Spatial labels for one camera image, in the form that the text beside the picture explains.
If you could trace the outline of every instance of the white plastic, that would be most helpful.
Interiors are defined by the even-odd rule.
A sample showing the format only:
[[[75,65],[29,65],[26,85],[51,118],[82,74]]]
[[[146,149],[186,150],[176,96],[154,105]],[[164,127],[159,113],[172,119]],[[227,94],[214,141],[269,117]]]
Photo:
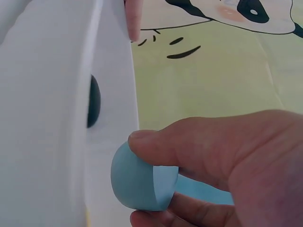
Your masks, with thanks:
[[[84,154],[92,227],[125,226],[109,183],[138,126],[123,2],[105,0],[99,31],[102,0],[29,2],[0,0],[0,226],[84,227]],[[91,72],[102,107],[87,135]]]

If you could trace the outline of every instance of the blue foam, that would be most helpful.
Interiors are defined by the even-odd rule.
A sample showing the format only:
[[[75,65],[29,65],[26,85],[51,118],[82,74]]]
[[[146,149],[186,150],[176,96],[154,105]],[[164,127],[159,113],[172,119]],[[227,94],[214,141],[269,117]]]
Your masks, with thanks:
[[[152,166],[124,143],[115,153],[110,177],[115,196],[126,207],[162,211],[175,192],[178,167]]]
[[[229,192],[224,192],[205,183],[194,181],[184,176],[179,176],[176,191],[195,199],[216,203],[233,205]]]

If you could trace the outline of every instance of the panda illustration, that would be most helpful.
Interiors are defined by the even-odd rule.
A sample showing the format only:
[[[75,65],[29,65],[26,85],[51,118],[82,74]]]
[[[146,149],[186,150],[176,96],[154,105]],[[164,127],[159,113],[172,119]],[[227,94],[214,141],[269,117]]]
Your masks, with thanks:
[[[293,33],[303,28],[292,20],[292,0],[146,0],[139,46],[156,41],[162,29],[217,21],[253,32]]]

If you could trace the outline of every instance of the pink cheek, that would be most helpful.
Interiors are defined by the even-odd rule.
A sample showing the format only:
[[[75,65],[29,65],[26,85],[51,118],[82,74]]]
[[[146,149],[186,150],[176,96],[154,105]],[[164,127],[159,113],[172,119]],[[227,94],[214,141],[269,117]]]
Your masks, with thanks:
[[[217,6],[216,10],[219,15],[225,19],[235,21],[235,22],[244,22],[245,18],[236,10],[226,7],[226,6]]]

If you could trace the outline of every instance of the light green background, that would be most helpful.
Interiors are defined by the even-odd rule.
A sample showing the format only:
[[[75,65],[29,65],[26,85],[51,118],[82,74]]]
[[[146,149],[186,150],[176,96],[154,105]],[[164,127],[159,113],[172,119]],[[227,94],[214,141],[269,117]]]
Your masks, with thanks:
[[[302,0],[295,1],[292,16],[303,26]],[[303,39],[214,21],[160,32],[156,42],[133,44],[141,129],[158,130],[190,116],[303,113]],[[179,37],[184,39],[169,45]],[[166,58],[199,45],[186,58]]]

